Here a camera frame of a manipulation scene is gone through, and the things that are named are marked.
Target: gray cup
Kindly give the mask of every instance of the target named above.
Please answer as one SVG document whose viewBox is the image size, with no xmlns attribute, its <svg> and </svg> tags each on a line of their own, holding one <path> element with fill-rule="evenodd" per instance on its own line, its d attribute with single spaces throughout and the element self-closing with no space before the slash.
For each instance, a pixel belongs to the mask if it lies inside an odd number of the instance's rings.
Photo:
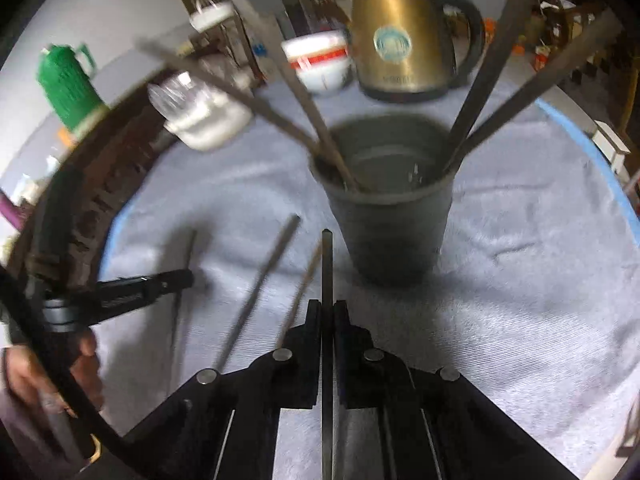
<svg viewBox="0 0 640 480">
<path fill-rule="evenodd" d="M 442 175 L 447 130 L 402 113 L 357 118 L 331 133 L 347 166 L 374 190 L 347 191 L 333 166 L 310 163 L 355 267 L 379 285 L 420 282 L 437 260 L 451 207 L 455 168 Z"/>
</svg>

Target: green thermos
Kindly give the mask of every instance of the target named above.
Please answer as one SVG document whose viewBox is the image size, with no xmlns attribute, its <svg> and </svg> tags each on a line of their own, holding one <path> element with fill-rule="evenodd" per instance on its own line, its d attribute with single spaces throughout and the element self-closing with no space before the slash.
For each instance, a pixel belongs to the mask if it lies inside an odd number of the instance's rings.
<svg viewBox="0 0 640 480">
<path fill-rule="evenodd" d="M 91 73 L 82 69 L 77 54 L 83 54 Z M 96 65 L 85 44 L 75 50 L 68 45 L 43 49 L 38 66 L 38 82 L 56 114 L 77 140 L 82 139 L 109 111 L 91 85 Z"/>
</svg>

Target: round teal sticker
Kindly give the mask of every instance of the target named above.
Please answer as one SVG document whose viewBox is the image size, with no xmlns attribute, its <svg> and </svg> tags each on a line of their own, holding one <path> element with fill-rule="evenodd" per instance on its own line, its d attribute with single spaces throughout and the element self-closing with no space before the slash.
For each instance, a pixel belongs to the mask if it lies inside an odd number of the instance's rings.
<svg viewBox="0 0 640 480">
<path fill-rule="evenodd" d="M 389 63 L 400 63 L 411 54 L 411 38 L 397 27 L 380 27 L 373 35 L 378 55 Z"/>
</svg>

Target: silver rivet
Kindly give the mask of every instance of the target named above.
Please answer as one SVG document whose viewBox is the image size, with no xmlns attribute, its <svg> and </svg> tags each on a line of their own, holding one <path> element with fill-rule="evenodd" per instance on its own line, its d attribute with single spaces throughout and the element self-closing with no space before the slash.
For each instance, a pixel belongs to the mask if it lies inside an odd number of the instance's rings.
<svg viewBox="0 0 640 480">
<path fill-rule="evenodd" d="M 198 374 L 196 375 L 196 380 L 200 384 L 209 384 L 215 381 L 217 376 L 218 374 L 215 370 L 212 370 L 211 368 L 205 368 L 204 370 L 200 370 L 198 372 Z"/>
<path fill-rule="evenodd" d="M 440 377 L 443 381 L 457 381 L 460 378 L 460 372 L 453 366 L 445 366 L 440 369 Z"/>
<path fill-rule="evenodd" d="M 369 350 L 365 350 L 362 355 L 367 361 L 372 363 L 377 363 L 385 358 L 385 353 L 380 348 L 369 348 Z"/>
<path fill-rule="evenodd" d="M 293 357 L 293 352 L 288 348 L 278 348 L 273 351 L 273 358 L 276 361 L 288 361 Z"/>
</svg>

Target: gold electric kettle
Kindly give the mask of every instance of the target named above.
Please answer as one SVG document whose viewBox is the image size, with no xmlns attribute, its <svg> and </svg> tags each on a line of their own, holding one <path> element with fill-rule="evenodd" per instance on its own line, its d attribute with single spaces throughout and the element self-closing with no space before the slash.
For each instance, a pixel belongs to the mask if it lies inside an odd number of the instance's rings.
<svg viewBox="0 0 640 480">
<path fill-rule="evenodd" d="M 456 68 L 444 5 L 466 15 L 470 44 Z M 410 102 L 460 86 L 484 49 L 484 23 L 469 0 L 353 0 L 351 55 L 365 94 Z"/>
</svg>

